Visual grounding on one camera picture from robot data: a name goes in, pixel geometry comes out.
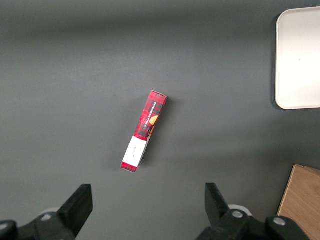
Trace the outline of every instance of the red plaid packaging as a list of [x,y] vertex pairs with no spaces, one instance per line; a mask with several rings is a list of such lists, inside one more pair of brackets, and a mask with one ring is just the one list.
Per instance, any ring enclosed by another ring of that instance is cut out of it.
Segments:
[[121,168],[135,173],[145,153],[149,139],[154,130],[158,117],[167,101],[167,96],[151,91],[142,111],[140,120],[133,137],[125,152]]

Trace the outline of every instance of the gray table surface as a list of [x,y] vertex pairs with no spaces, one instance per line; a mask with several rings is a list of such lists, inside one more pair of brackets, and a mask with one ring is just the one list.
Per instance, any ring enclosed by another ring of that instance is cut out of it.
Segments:
[[[205,183],[264,220],[293,164],[320,168],[320,109],[275,103],[276,21],[320,1],[0,2],[0,219],[92,184],[77,239],[195,239]],[[135,174],[150,90],[168,96]]]

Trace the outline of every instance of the screw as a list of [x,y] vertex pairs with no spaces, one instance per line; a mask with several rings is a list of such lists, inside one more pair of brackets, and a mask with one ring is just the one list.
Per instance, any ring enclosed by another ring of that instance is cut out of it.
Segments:
[[286,225],[286,221],[283,220],[283,219],[280,218],[280,217],[275,217],[275,218],[273,219],[273,222],[274,222],[275,224],[279,225],[279,226],[284,226],[284,225]]
[[8,227],[8,224],[0,224],[0,231],[5,230]]
[[237,219],[241,219],[244,215],[239,211],[233,211],[232,216],[234,216]]
[[45,222],[45,221],[48,221],[51,219],[51,215],[50,214],[45,214],[42,218],[41,218],[41,221],[42,222]]

